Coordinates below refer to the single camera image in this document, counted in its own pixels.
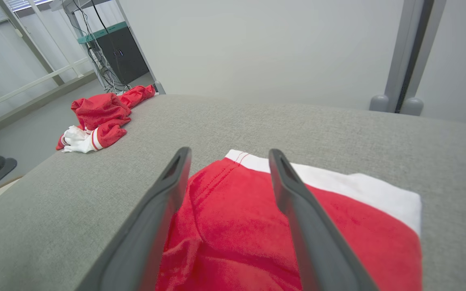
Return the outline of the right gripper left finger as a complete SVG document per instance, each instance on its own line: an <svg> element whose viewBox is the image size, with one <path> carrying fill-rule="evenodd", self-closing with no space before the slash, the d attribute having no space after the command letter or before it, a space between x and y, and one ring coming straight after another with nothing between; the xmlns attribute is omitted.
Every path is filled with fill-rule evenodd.
<svg viewBox="0 0 466 291"><path fill-rule="evenodd" d="M192 151L182 147L89 269L78 291L153 291L173 215L187 187Z"/></svg>

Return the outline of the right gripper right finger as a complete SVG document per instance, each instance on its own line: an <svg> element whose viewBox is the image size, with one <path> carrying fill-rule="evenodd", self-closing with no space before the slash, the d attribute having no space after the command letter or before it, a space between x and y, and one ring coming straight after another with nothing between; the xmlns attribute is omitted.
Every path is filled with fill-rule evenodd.
<svg viewBox="0 0 466 291"><path fill-rule="evenodd" d="M290 225L305 291L377 291L379 288L327 212L281 150L270 149L274 197Z"/></svg>

